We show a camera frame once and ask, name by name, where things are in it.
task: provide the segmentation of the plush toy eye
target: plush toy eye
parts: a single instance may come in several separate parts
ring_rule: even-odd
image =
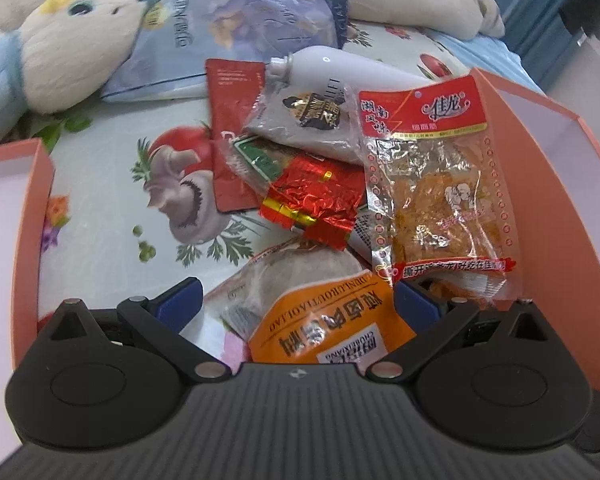
[[[89,2],[78,2],[69,7],[69,16],[75,16],[76,14],[89,14],[93,10],[93,5]]]

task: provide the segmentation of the orange package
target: orange package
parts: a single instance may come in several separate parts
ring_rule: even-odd
[[[522,276],[513,209],[473,78],[359,98],[376,271],[393,281],[484,274],[485,297],[514,299]]]
[[[205,296],[264,363],[357,363],[415,336],[391,286],[348,251],[294,238],[254,257]]]

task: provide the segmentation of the ribbed black surface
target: ribbed black surface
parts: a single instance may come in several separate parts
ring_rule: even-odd
[[[0,480],[599,478],[568,446],[502,455],[452,441],[401,388],[370,383],[352,365],[247,364],[196,387],[175,418],[134,444],[81,454],[27,444],[0,468]]]

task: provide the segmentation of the crumpled red wrapper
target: crumpled red wrapper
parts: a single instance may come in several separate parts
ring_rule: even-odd
[[[270,185],[260,215],[343,250],[364,195],[362,168],[301,153]]]

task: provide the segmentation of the metal screw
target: metal screw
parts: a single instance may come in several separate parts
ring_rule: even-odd
[[[225,367],[222,363],[215,361],[205,361],[194,368],[197,375],[204,379],[217,379],[224,375]]]
[[[381,379],[395,379],[402,375],[402,367],[391,361],[380,361],[371,367],[371,373]]]

